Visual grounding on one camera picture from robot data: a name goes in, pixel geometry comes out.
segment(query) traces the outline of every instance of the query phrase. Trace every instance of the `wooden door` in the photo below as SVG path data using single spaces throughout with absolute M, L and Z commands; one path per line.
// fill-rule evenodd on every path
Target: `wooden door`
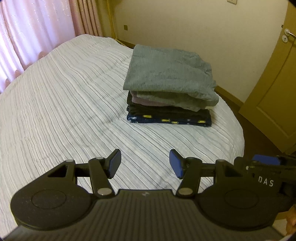
M 282 152 L 296 150 L 296 8 L 289 3 L 274 52 L 239 113 L 263 132 Z

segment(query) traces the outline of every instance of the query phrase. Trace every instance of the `gray towel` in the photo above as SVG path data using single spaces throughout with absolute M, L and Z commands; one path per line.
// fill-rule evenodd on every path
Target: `gray towel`
M 218 103 L 215 86 L 210 64 L 198 54 L 136 45 L 123 89 L 137 91 L 139 98 L 198 111 Z

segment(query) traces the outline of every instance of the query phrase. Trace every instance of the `cream wall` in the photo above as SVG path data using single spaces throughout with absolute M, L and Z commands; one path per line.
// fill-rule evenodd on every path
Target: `cream wall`
M 110 0 L 117 38 L 198 53 L 217 84 L 245 101 L 279 38 L 287 0 Z M 99 0 L 105 36 L 106 1 Z

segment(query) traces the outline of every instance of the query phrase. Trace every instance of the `stack of folded clothes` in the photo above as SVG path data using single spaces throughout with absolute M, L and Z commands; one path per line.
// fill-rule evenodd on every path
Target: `stack of folded clothes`
M 210 64 L 196 53 L 136 45 L 123 85 L 127 120 L 211 126 L 215 86 Z

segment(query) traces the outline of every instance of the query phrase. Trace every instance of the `bed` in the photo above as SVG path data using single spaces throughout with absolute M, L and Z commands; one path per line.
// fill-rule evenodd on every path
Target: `bed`
M 176 149 L 203 162 L 243 156 L 242 128 L 224 100 L 211 110 L 212 127 L 131 124 L 122 90 L 132 49 L 111 38 L 78 36 L 37 61 L 0 95 L 0 236 L 16 227 L 13 194 L 67 159 L 86 163 L 119 148 L 114 190 L 176 191 L 169 164 Z M 79 185 L 91 192 L 89 179 Z M 200 190 L 212 184 L 202 178 Z

